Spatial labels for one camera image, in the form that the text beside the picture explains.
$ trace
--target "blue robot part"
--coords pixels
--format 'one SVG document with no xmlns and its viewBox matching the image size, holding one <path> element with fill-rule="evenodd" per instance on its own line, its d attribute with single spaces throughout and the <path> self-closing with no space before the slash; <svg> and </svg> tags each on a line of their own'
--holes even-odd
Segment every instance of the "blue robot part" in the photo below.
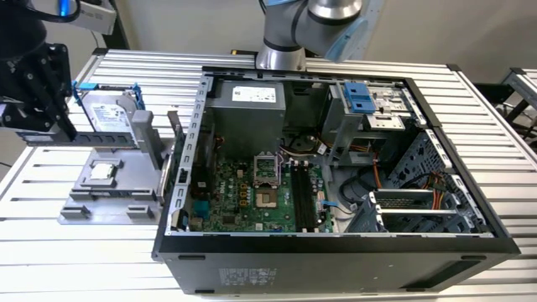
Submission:
<svg viewBox="0 0 537 302">
<path fill-rule="evenodd" d="M 353 113 L 374 113 L 377 108 L 369 95 L 367 86 L 363 83 L 345 83 L 343 95 L 350 103 L 350 111 Z"/>
<path fill-rule="evenodd" d="M 357 51 L 359 40 L 367 31 L 367 20 L 357 18 L 331 44 L 325 59 L 341 63 Z"/>
</svg>

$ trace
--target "case label sticker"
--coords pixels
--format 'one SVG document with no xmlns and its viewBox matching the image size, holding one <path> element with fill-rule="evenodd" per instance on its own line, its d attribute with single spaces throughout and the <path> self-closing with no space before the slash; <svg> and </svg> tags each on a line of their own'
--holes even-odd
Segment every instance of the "case label sticker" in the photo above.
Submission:
<svg viewBox="0 0 537 302">
<path fill-rule="evenodd" d="M 277 269 L 219 269 L 219 281 L 225 286 L 273 285 Z"/>
<path fill-rule="evenodd" d="M 275 103 L 275 88 L 270 87 L 233 87 L 233 101 Z"/>
</svg>

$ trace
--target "blue clip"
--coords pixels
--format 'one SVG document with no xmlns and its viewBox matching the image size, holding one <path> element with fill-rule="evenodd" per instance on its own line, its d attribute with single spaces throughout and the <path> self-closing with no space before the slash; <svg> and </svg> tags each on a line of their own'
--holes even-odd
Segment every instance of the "blue clip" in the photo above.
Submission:
<svg viewBox="0 0 537 302">
<path fill-rule="evenodd" d="M 98 85 L 94 84 L 94 83 L 79 83 L 79 85 L 78 85 L 78 89 L 79 89 L 79 90 L 87 90 L 87 91 L 90 91 L 90 90 L 94 90 L 94 89 L 97 89 L 97 88 L 98 88 Z"/>
<path fill-rule="evenodd" d="M 335 203 L 335 202 L 333 202 L 333 201 L 326 201 L 326 200 L 322 200 L 322 201 L 321 201 L 321 204 L 323 204 L 323 205 L 326 205 L 326 206 L 337 206 L 337 203 Z"/>
<path fill-rule="evenodd" d="M 82 100 L 79 99 L 78 91 L 75 90 L 75 84 L 77 83 L 78 82 L 75 82 L 75 81 L 73 81 L 73 83 L 71 83 L 73 98 L 74 98 L 75 104 L 81 107 L 82 106 Z"/>
<path fill-rule="evenodd" d="M 134 94 L 135 94 L 135 107 L 137 107 L 137 109 L 145 110 L 143 98 L 141 97 L 141 88 L 137 85 L 137 83 L 134 83 L 134 85 L 131 87 L 131 91 L 134 91 Z"/>
<path fill-rule="evenodd" d="M 363 83 L 346 82 L 343 84 L 343 94 L 346 100 L 350 102 L 350 111 L 353 113 L 374 113 L 377 108 L 374 107 L 374 103 L 369 95 L 367 86 Z"/>
</svg>

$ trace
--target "green circuit board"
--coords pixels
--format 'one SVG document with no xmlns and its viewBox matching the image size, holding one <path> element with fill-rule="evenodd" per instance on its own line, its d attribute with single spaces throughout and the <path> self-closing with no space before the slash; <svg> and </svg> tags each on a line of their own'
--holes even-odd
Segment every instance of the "green circuit board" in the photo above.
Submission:
<svg viewBox="0 0 537 302">
<path fill-rule="evenodd" d="M 259 167 L 262 174 L 273 171 L 273 165 Z M 311 167 L 309 177 L 315 189 L 325 192 L 318 167 Z M 275 194 L 275 203 L 270 207 L 258 207 L 255 196 L 270 188 L 253 187 L 253 161 L 237 162 L 221 160 L 215 168 L 213 198 L 209 201 L 209 219 L 202 222 L 203 232 L 295 232 L 291 177 L 289 168 L 282 166 L 279 186 L 270 193 Z M 311 202 L 317 209 L 317 194 L 311 188 Z M 329 211 L 325 223 L 318 225 L 319 232 L 331 232 Z"/>
</svg>

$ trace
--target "white wall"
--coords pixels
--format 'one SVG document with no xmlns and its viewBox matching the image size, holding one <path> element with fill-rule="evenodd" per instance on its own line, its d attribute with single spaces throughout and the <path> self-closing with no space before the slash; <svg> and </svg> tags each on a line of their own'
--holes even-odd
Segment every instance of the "white wall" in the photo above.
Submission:
<svg viewBox="0 0 537 302">
<path fill-rule="evenodd" d="M 137 49 L 258 50 L 262 13 L 255 0 L 118 0 L 118 4 Z M 363 58 L 455 63 L 471 80 L 498 81 L 508 67 L 537 67 L 535 28 L 534 0 L 385 0 Z"/>
<path fill-rule="evenodd" d="M 134 49 L 229 54 L 262 44 L 257 0 L 117 0 L 117 6 Z"/>
<path fill-rule="evenodd" d="M 537 67 L 537 1 L 386 0 L 366 60 L 455 63 L 473 81 Z"/>
</svg>

